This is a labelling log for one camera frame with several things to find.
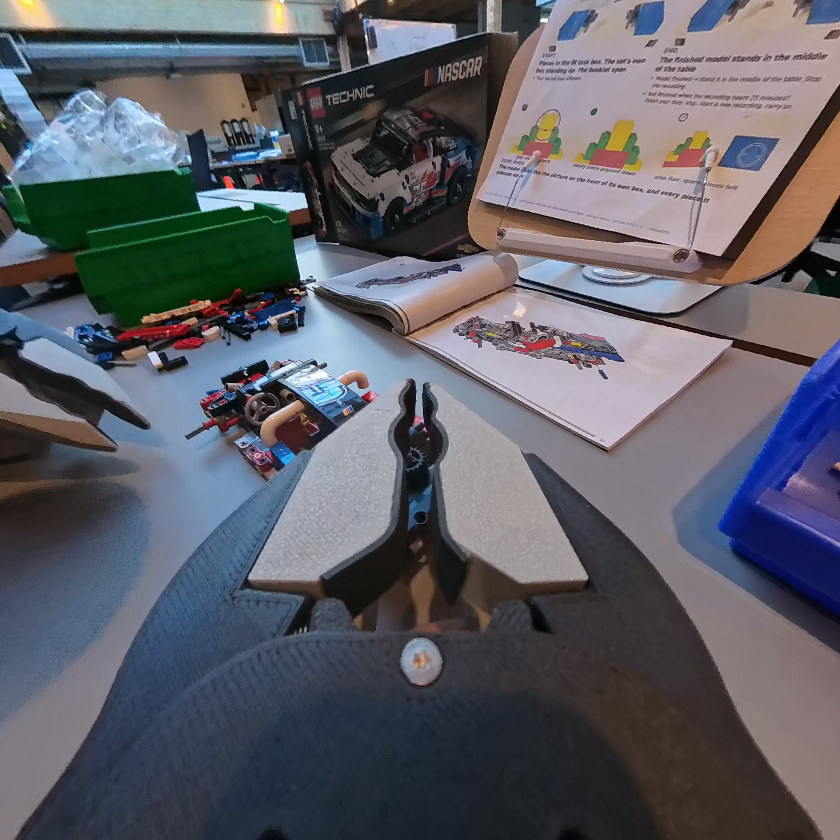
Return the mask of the instruction booklet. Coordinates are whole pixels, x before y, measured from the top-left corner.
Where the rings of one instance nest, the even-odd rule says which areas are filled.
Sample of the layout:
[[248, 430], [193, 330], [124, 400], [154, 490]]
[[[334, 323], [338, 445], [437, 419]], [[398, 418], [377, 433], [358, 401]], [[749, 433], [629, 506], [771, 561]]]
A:
[[619, 317], [517, 286], [508, 254], [395, 257], [315, 292], [595, 446], [610, 450], [716, 363], [727, 339]]

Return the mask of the grey desk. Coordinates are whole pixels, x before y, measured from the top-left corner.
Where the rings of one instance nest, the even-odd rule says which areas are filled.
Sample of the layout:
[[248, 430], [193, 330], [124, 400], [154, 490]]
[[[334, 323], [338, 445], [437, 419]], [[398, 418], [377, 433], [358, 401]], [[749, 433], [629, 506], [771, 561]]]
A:
[[604, 512], [682, 601], [782, 780], [838, 838], [838, 620], [718, 530], [806, 369], [838, 339], [838, 300], [741, 286], [670, 323], [733, 345], [609, 453], [319, 299], [298, 334], [218, 340], [172, 374], [115, 370], [150, 430], [106, 416], [116, 453], [55, 446], [2, 468], [2, 838], [78, 750], [173, 574], [265, 485], [228, 441], [185, 439], [198, 398], [241, 364], [301, 355], [363, 371], [378, 392], [408, 376], [440, 384]]

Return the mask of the wooden document stand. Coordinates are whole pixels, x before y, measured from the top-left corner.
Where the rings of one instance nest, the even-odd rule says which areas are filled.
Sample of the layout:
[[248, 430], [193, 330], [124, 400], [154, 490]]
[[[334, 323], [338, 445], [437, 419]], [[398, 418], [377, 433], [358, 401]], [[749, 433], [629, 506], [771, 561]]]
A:
[[838, 89], [723, 256], [703, 254], [693, 245], [663, 245], [482, 201], [481, 188], [544, 26], [518, 49], [501, 89], [469, 207], [469, 231], [479, 245], [533, 257], [540, 264], [576, 264], [603, 284], [661, 278], [727, 287], [787, 267], [819, 234], [838, 200]]

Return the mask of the pile of loose toy bricks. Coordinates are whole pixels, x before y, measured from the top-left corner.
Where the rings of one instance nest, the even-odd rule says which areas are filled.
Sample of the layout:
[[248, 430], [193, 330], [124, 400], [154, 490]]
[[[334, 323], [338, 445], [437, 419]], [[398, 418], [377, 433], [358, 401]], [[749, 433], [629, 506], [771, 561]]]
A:
[[294, 333], [304, 327], [306, 299], [312, 277], [292, 287], [245, 293], [236, 289], [221, 300], [192, 300], [174, 308], [144, 316], [140, 325], [125, 328], [98, 322], [68, 328], [75, 340], [104, 370], [149, 361], [157, 371], [174, 371], [187, 365], [184, 355], [168, 351], [198, 350], [208, 343], [233, 337], [249, 341], [257, 333], [274, 330]]

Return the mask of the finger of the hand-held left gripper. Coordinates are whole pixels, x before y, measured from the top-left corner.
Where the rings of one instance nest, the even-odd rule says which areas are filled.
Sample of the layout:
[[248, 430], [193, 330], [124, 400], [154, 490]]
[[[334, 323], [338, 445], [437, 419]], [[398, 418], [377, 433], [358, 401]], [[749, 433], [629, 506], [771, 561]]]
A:
[[2, 391], [28, 391], [98, 428], [106, 413], [143, 430], [151, 427], [110, 374], [63, 332], [2, 310], [1, 344]]
[[1, 391], [1, 454], [35, 455], [56, 443], [114, 452], [117, 445], [87, 419], [28, 391]]

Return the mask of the toy brick car model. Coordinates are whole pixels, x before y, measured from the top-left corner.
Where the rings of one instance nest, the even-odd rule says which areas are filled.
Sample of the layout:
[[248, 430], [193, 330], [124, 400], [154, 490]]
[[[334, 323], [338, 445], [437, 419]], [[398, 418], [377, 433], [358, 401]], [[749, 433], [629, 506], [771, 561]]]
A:
[[[202, 570], [222, 571], [233, 580], [249, 573], [283, 510], [310, 453], [342, 425], [355, 419], [379, 396], [359, 371], [342, 376], [326, 372], [315, 360], [290, 360], [272, 368], [260, 363], [238, 372], [238, 389], [211, 394], [203, 402], [208, 424], [235, 419], [247, 434], [236, 441], [239, 452], [265, 476], [274, 478], [223, 522], [191, 558]], [[406, 457], [408, 544], [406, 564], [397, 581], [409, 580], [422, 566], [424, 525], [431, 495], [428, 434], [415, 415]]]

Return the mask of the blue storage bin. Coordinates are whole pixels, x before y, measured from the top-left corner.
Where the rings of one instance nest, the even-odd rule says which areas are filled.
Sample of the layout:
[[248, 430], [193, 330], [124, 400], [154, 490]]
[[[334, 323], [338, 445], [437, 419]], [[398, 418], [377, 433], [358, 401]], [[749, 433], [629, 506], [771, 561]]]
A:
[[736, 553], [839, 615], [839, 344], [805, 374], [718, 524]]

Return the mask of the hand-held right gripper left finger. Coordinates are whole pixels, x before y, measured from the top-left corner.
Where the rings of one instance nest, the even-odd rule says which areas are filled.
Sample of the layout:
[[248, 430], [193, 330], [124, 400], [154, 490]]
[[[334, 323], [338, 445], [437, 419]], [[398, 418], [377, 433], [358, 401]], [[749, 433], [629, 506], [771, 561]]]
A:
[[248, 574], [250, 586], [341, 601], [352, 616], [406, 564], [406, 457], [417, 387], [398, 382], [322, 441]]

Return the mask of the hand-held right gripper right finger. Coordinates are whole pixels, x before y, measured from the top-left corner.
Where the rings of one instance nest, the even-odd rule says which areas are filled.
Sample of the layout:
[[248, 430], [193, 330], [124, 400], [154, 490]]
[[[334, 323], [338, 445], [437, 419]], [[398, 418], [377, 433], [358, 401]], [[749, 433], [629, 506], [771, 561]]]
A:
[[430, 382], [423, 415], [434, 573], [446, 603], [491, 613], [584, 589], [588, 573], [520, 447]]

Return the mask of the wooden side table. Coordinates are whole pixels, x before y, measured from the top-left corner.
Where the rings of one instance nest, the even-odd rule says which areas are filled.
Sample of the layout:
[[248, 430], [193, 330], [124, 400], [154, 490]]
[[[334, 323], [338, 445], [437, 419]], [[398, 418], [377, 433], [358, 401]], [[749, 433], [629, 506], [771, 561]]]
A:
[[[226, 204], [240, 204], [251, 208], [255, 204], [279, 207], [289, 214], [293, 228], [310, 225], [310, 213], [305, 193], [271, 190], [218, 189], [199, 192], [199, 207], [208, 212]], [[57, 251], [22, 231], [15, 231], [1, 247], [1, 286], [23, 286], [37, 281], [68, 276], [77, 270], [71, 252]]]

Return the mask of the black toy car set box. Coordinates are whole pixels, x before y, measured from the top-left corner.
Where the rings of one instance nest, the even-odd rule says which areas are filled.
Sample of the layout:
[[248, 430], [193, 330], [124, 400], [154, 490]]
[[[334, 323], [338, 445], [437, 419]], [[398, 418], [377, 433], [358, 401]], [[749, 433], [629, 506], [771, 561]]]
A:
[[384, 257], [482, 251], [468, 211], [515, 33], [470, 35], [280, 94], [319, 243]]

